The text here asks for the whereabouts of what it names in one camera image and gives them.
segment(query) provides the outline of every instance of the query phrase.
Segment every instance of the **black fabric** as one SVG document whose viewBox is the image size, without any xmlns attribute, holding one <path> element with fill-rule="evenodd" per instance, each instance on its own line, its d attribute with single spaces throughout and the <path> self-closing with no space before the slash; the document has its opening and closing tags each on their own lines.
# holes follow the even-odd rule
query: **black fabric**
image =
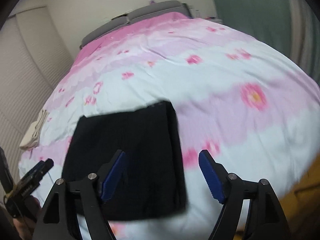
<svg viewBox="0 0 320 240">
<path fill-rule="evenodd" d="M 178 123 L 171 103 L 160 102 L 134 112 L 81 117 L 62 177 L 74 181 L 97 172 L 118 149 L 128 153 L 129 164 L 114 196 L 101 206 L 105 219 L 159 218 L 185 209 Z M 82 213 L 79 203 L 77 210 Z"/>
</svg>

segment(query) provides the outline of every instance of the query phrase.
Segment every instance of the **pink flower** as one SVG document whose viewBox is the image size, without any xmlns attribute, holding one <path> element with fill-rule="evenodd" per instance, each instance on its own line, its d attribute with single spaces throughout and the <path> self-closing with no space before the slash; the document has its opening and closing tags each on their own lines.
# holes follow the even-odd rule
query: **pink flower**
<svg viewBox="0 0 320 240">
<path fill-rule="evenodd" d="M 84 105 L 95 105 L 97 103 L 97 99 L 95 97 L 92 97 L 92 96 L 87 96 L 85 98 L 85 102 L 84 102 Z"/>
<path fill-rule="evenodd" d="M 198 164 L 198 152 L 194 148 L 189 148 L 182 153 L 182 162 L 184 167 L 192 167 Z"/>
<path fill-rule="evenodd" d="M 242 56 L 244 59 L 250 59 L 251 56 L 252 56 L 250 53 L 248 53 L 248 52 L 245 51 L 244 49 L 236 49 L 236 51 L 237 51 L 238 53 L 240 53 L 241 56 Z"/>
<path fill-rule="evenodd" d="M 109 223 L 110 228 L 113 232 L 113 234 L 116 237 L 121 237 L 121 236 L 125 236 L 124 235 L 124 229 L 125 229 L 125 225 L 119 224 L 119 223 Z"/>
<path fill-rule="evenodd" d="M 212 28 L 212 27 L 207 27 L 207 30 L 210 31 L 210 32 L 216 32 L 217 31 L 217 29 Z"/>
<path fill-rule="evenodd" d="M 153 67 L 154 66 L 154 62 L 152 62 L 152 61 L 148 61 L 148 65 L 149 65 L 149 67 Z"/>
<path fill-rule="evenodd" d="M 263 111 L 268 107 L 267 99 L 261 87 L 257 84 L 247 83 L 241 87 L 241 99 L 249 107 Z"/>
<path fill-rule="evenodd" d="M 239 59 L 239 56 L 237 54 L 226 54 L 226 56 L 232 60 Z"/>
<path fill-rule="evenodd" d="M 202 147 L 203 150 L 208 150 L 212 157 L 215 157 L 220 153 L 220 145 L 218 142 L 213 140 L 207 140 L 205 145 Z"/>
<path fill-rule="evenodd" d="M 73 99 L 75 99 L 75 97 L 72 97 L 72 98 L 66 103 L 66 107 L 68 107 L 68 105 L 71 104 L 71 102 L 73 101 Z"/>
<path fill-rule="evenodd" d="M 202 62 L 202 59 L 197 56 L 197 55 L 191 55 L 189 58 L 186 59 L 186 61 L 189 63 L 189 64 L 199 64 L 200 62 Z"/>
<path fill-rule="evenodd" d="M 97 95 L 100 92 L 101 87 L 103 86 L 103 82 L 98 82 L 97 84 L 95 84 L 95 86 L 93 87 L 93 94 Z"/>
<path fill-rule="evenodd" d="M 134 73 L 132 72 L 125 72 L 125 73 L 122 73 L 122 79 L 125 80 L 125 79 L 128 79 L 128 78 L 131 78 L 134 76 Z"/>
</svg>

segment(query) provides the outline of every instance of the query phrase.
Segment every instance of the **pink floral comforter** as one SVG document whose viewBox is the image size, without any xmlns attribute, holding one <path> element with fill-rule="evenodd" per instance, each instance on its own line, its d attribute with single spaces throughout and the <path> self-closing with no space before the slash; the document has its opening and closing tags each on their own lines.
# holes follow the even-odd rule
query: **pink floral comforter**
<svg viewBox="0 0 320 240">
<path fill-rule="evenodd" d="M 20 174 L 39 160 L 54 160 L 35 192 L 43 204 L 82 115 L 133 110 L 160 99 L 177 112 L 188 209 L 167 219 L 112 223 L 117 239 L 208 238 L 221 206 L 198 167 L 202 149 L 242 179 L 268 179 L 282 197 L 320 148 L 320 91 L 300 68 L 244 33 L 168 13 L 80 51 L 44 105 L 50 115 L 40 146 L 22 155 Z M 239 226 L 247 211 L 245 203 Z M 81 230 L 89 239 L 84 221 Z"/>
</svg>

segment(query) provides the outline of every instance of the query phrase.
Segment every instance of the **metal screw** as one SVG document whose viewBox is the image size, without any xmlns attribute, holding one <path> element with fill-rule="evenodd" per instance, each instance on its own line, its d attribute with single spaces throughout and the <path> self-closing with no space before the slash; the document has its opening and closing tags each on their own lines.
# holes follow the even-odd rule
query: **metal screw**
<svg viewBox="0 0 320 240">
<path fill-rule="evenodd" d="M 97 177 L 97 174 L 95 174 L 95 173 L 90 173 L 88 175 L 88 179 L 95 179 L 96 177 Z"/>
<path fill-rule="evenodd" d="M 64 179 L 60 178 L 56 180 L 57 185 L 61 185 L 64 182 Z"/>
<path fill-rule="evenodd" d="M 261 183 L 262 183 L 263 185 L 268 185 L 268 184 L 269 184 L 269 181 L 266 180 L 266 179 L 262 179 L 262 180 L 261 180 Z"/>
<path fill-rule="evenodd" d="M 228 177 L 229 177 L 230 179 L 236 179 L 236 178 L 237 178 L 237 175 L 234 174 L 234 173 L 229 173 Z"/>
</svg>

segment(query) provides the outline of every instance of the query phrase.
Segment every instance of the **folded towel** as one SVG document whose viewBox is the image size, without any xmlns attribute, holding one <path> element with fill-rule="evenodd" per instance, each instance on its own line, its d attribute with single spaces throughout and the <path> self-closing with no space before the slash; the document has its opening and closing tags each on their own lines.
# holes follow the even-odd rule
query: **folded towel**
<svg viewBox="0 0 320 240">
<path fill-rule="evenodd" d="M 40 132 L 48 115 L 49 112 L 47 110 L 41 109 L 37 121 L 33 122 L 29 126 L 26 134 L 24 135 L 20 143 L 20 149 L 28 150 L 39 145 Z"/>
</svg>

